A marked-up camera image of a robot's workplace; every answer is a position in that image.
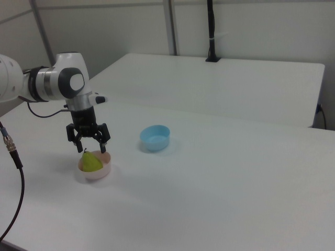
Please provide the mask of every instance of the table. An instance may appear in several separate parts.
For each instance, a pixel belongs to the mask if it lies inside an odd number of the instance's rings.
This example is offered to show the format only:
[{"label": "table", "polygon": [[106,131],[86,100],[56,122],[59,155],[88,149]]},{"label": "table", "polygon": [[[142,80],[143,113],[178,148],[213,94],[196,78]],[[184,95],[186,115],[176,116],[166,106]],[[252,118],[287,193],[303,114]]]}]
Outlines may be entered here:
[{"label": "table", "polygon": [[325,66],[127,54],[91,84],[113,100],[290,126],[313,125]]},{"label": "table", "polygon": [[[32,108],[47,115],[63,103]],[[26,176],[6,243],[36,251],[333,250],[332,131],[114,99],[95,110],[111,132],[113,169],[98,181],[76,169],[81,155],[66,138],[68,113],[39,119],[22,104],[1,117]],[[139,142],[152,124],[171,130],[170,145],[157,153]],[[90,139],[83,146],[98,149]],[[20,177],[4,146],[0,159],[2,232]]]}]

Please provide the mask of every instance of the white robotic arm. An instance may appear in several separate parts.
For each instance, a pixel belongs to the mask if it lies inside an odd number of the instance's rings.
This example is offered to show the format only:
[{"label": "white robotic arm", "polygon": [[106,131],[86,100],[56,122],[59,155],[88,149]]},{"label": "white robotic arm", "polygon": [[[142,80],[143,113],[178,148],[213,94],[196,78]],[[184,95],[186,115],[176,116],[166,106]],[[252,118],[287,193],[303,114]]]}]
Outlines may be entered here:
[{"label": "white robotic arm", "polygon": [[82,152],[81,138],[94,138],[104,153],[110,135],[106,124],[97,125],[93,106],[106,102],[107,98],[92,94],[88,80],[84,59],[77,52],[58,54],[53,67],[25,72],[15,60],[0,54],[0,102],[17,97],[27,102],[65,100],[73,119],[66,127],[68,140]]}]

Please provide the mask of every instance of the blue bowl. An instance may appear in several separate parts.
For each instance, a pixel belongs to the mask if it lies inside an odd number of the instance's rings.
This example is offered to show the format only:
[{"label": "blue bowl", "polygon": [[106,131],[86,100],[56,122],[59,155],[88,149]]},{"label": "blue bowl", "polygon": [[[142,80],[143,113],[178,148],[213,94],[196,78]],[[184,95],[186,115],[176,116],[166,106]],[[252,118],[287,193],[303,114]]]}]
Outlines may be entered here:
[{"label": "blue bowl", "polygon": [[168,146],[170,129],[164,125],[152,125],[141,132],[140,139],[149,151],[159,151]]}]

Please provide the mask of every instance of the green pear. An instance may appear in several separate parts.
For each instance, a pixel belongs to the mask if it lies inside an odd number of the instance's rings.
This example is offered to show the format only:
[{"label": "green pear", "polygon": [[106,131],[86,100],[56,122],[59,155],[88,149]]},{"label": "green pear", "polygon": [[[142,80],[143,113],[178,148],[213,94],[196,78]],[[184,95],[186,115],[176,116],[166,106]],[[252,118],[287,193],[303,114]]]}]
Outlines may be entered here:
[{"label": "green pear", "polygon": [[95,172],[101,168],[103,168],[103,163],[93,153],[86,151],[83,153],[84,172]]}]

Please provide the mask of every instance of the pink bowl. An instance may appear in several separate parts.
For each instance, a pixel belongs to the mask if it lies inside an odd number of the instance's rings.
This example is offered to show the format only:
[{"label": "pink bowl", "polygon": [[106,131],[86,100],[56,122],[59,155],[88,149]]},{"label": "pink bowl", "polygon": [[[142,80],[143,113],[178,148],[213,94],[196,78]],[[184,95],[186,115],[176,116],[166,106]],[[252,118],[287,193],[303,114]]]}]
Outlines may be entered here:
[{"label": "pink bowl", "polygon": [[105,177],[111,170],[110,164],[110,154],[105,152],[101,153],[101,151],[93,151],[92,152],[101,162],[103,163],[103,168],[94,171],[94,172],[84,172],[83,171],[83,160],[82,158],[78,162],[78,169],[84,175],[86,179],[100,179]]}]

